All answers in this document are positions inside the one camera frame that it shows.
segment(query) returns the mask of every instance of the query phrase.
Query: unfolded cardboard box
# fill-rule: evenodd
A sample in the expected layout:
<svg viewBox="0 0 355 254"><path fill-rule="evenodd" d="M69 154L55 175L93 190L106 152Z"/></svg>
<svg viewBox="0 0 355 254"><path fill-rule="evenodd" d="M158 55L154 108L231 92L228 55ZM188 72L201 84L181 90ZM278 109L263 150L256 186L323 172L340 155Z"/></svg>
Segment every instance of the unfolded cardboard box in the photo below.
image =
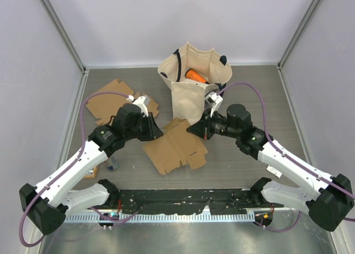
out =
<svg viewBox="0 0 355 254"><path fill-rule="evenodd" d="M120 81L119 79L115 79L95 93L98 92L121 92L126 95L133 95L134 98L138 98L140 96L139 93L134 93L134 91L126 83ZM148 97L150 99L147 106L148 111L152 112L153 116L156 117L159 114L158 104L150 96ZM125 103L129 102L123 96L103 94L91 98L87 103L87 108L95 116L95 118L99 119L96 124L103 125L110 121L112 115L116 116L118 109Z"/></svg>
<svg viewBox="0 0 355 254"><path fill-rule="evenodd" d="M190 126L184 119L173 119L164 127L162 137L143 145L144 151L162 175L181 165L197 169L206 164L207 149L195 135L186 132Z"/></svg>

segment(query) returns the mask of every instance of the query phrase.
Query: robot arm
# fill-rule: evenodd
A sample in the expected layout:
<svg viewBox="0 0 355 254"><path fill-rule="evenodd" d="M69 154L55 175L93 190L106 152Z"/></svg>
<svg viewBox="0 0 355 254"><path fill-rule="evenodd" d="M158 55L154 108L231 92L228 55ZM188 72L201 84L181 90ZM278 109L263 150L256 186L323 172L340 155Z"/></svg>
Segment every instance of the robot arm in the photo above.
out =
<svg viewBox="0 0 355 254"><path fill-rule="evenodd" d="M341 174L334 177L314 168L287 151L272 136L270 143L265 132L253 126L251 115L243 105L230 105L227 108L227 117L224 117L216 111L220 103L221 98L218 95L209 94L206 97L206 105L209 108L205 110L200 121L187 131L204 140L210 139L214 134L235 138L236 145L243 153L274 167L299 186L289 187L263 177L251 188L256 192L258 199L298 209L308 214L320 227L334 231L354 207L354 202L342 192L321 181L320 177L352 192L350 181ZM318 177L304 171L287 157L315 172Z"/></svg>
<svg viewBox="0 0 355 254"><path fill-rule="evenodd" d="M123 148L126 141L131 139L150 141L163 135L155 124L152 113L147 110L149 98L141 96L133 100L132 96L128 98L128 101L133 103L123 105L118 110L112 124L105 124L94 129L84 144L80 159L77 158L78 151L57 171L37 183L36 186L25 184L20 189L21 205L24 211L35 195L48 187L51 179L77 160L67 173L42 193L28 213L28 217L44 235L55 231L69 215L96 205L112 207L118 201L118 189L106 179L100 180L87 189L69 192L88 171L108 160L115 151Z"/></svg>

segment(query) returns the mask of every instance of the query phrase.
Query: cardboard piece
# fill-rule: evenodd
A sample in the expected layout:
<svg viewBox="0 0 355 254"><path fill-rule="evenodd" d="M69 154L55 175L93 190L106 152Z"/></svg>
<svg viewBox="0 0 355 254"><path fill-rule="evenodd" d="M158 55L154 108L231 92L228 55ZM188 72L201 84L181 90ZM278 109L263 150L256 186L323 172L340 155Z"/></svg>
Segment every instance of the cardboard piece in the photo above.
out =
<svg viewBox="0 0 355 254"><path fill-rule="evenodd" d="M106 86L99 89L97 92L121 92L126 95L133 95L134 91L124 82L121 82L119 79L115 79ZM135 98L139 97L139 93L135 93ZM148 111L151 111L153 116L156 117L159 114L158 104L150 97L150 103L148 104ZM118 96L115 94L103 94L91 98L87 103L87 108L95 116L96 119L99 119L96 124L103 125L110 121L112 115L116 115L118 109L123 106L125 103L129 103L125 97Z"/></svg>
<svg viewBox="0 0 355 254"><path fill-rule="evenodd" d="M190 126L184 119L174 118L164 127L164 136L143 145L144 151L162 175L181 165L197 169L206 164L207 149L195 135L186 132Z"/></svg>

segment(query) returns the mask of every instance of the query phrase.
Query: wall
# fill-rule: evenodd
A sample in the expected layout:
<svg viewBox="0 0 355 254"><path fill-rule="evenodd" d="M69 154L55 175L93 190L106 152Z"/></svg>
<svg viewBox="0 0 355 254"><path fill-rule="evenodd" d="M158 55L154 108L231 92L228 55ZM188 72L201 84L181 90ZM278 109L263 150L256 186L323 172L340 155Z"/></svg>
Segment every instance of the wall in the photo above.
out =
<svg viewBox="0 0 355 254"><path fill-rule="evenodd" d="M311 0L50 0L90 67L160 64L189 41L279 62Z"/></svg>
<svg viewBox="0 0 355 254"><path fill-rule="evenodd" d="M55 170L80 71L39 0L0 0L0 28L0 253L22 253L18 190Z"/></svg>
<svg viewBox="0 0 355 254"><path fill-rule="evenodd" d="M323 0L285 65L311 160L333 175L346 175L353 190L354 11L353 0ZM354 210L350 217L355 217ZM355 224L343 223L353 244Z"/></svg>

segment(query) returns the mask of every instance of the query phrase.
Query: ruler strip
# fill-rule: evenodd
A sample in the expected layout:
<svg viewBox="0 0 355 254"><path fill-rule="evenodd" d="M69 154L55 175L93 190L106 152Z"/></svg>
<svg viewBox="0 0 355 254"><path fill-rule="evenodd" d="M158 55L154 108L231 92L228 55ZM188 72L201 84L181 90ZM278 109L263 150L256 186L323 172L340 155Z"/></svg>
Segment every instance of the ruler strip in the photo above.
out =
<svg viewBox="0 0 355 254"><path fill-rule="evenodd" d="M120 219L127 218L129 214L119 214ZM110 221L100 220L100 216L96 212L82 212L71 215L65 223L111 223ZM210 212L204 211L198 215L135 215L130 223L194 223L194 222L255 222L254 212L247 214L233 214L233 215L211 215Z"/></svg>

